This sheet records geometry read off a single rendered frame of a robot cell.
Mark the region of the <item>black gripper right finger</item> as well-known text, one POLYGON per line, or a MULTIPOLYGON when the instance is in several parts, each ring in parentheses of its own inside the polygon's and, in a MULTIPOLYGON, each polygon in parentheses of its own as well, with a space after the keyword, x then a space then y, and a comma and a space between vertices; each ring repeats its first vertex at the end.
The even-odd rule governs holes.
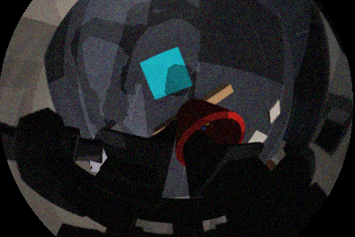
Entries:
POLYGON ((189 198, 202 197, 202 190, 218 175, 225 162, 259 157, 263 142, 220 144, 198 130, 184 144, 189 198))

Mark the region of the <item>beige flat square slab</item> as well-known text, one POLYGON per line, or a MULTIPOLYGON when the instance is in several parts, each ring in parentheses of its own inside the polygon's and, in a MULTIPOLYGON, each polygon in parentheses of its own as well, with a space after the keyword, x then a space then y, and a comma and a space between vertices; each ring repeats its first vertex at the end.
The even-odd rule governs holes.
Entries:
POLYGON ((279 115, 279 99, 277 99, 276 103, 269 108, 269 124, 272 124, 273 119, 277 118, 277 115, 279 115))

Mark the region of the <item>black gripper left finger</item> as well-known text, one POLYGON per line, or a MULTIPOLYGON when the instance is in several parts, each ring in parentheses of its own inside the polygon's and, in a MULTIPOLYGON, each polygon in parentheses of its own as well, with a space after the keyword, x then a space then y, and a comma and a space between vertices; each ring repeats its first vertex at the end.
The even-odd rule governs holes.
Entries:
MULTIPOLYGON (((166 185, 171 154, 173 154, 175 140, 177 139, 178 121, 174 119, 170 125, 157 132, 155 136, 141 137, 117 130, 104 129, 99 133, 99 139, 105 151, 110 157, 133 162, 135 165, 146 168, 158 169, 157 187, 166 185)), ((160 197, 162 197, 160 194, 160 197)))

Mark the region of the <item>beige rectangular block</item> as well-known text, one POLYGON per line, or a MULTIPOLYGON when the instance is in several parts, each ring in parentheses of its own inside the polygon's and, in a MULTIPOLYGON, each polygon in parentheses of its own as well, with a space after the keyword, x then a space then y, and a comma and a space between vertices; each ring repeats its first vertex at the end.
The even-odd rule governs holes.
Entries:
POLYGON ((253 129, 253 126, 250 127, 247 135, 243 137, 242 143, 256 143, 256 142, 264 142, 267 135, 264 135, 264 132, 260 132, 257 129, 253 129))

